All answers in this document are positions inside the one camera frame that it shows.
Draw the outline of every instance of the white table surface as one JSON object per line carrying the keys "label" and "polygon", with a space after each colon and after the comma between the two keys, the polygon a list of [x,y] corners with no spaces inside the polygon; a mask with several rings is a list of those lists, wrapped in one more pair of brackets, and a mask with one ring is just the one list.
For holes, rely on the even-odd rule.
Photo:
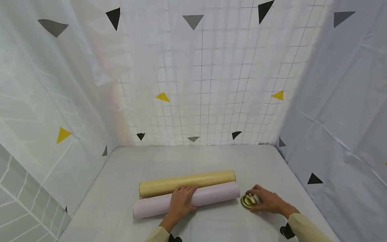
{"label": "white table surface", "polygon": [[[339,241],[304,188],[270,145],[158,146],[115,149],[59,242],[141,242],[163,216],[134,220],[139,183],[165,177],[232,169],[241,193],[255,184],[297,207],[333,241]],[[172,231],[184,242],[286,240],[281,215],[252,214],[239,200],[200,207]]]}

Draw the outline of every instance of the wrist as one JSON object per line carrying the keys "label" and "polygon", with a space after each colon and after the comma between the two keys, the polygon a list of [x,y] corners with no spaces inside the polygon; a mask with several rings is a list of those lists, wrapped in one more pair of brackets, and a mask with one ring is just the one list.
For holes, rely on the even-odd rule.
{"label": "wrist", "polygon": [[178,216],[167,213],[159,226],[163,227],[168,233],[170,233],[179,220],[180,218],[178,218]]}
{"label": "wrist", "polygon": [[286,203],[281,207],[281,215],[283,215],[286,219],[289,219],[290,215],[292,215],[293,213],[300,213],[300,212],[289,203]]}

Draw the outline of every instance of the pink cardboard tube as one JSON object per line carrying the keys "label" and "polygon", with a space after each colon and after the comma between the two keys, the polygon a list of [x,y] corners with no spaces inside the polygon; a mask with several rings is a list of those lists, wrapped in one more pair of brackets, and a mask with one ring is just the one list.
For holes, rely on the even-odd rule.
{"label": "pink cardboard tube", "polygon": [[[219,203],[240,197],[236,182],[227,182],[208,187],[198,188],[192,196],[192,205],[195,207]],[[140,199],[133,204],[133,217],[135,219],[147,218],[169,211],[172,194]]]}

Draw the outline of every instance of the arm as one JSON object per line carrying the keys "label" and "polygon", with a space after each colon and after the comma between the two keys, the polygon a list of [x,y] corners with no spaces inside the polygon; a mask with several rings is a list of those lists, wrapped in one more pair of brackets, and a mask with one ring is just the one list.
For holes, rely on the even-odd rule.
{"label": "arm", "polygon": [[295,207],[285,202],[276,193],[272,193],[259,185],[248,190],[246,194],[256,195],[262,203],[257,203],[252,213],[269,212],[283,215],[297,236],[299,242],[332,242],[312,222],[302,215]]}
{"label": "arm", "polygon": [[196,207],[191,205],[192,195],[196,189],[196,186],[181,186],[173,191],[169,212],[145,242],[168,242],[170,232],[177,222],[185,215],[196,210]]}

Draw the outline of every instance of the yellow cardboard tube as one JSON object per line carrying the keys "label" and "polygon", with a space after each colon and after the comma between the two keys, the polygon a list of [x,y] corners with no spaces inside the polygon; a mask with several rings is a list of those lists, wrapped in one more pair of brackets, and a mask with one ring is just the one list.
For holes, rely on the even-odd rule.
{"label": "yellow cardboard tube", "polygon": [[234,182],[235,174],[232,170],[221,172],[209,172],[183,177],[172,177],[160,180],[150,180],[140,182],[140,197],[154,197],[169,194],[178,186],[197,185],[207,187],[226,182]]}

